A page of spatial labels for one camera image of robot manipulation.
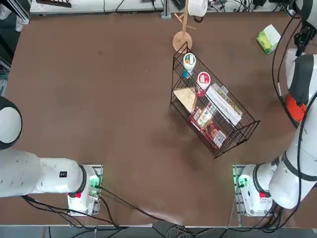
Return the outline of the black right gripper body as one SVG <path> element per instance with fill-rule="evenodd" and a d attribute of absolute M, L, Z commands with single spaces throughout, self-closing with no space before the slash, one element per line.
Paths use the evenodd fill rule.
<path fill-rule="evenodd" d="M 317 30 L 313 26 L 305 26 L 301 28 L 301 41 L 309 42 L 311 41 L 317 33 Z"/>

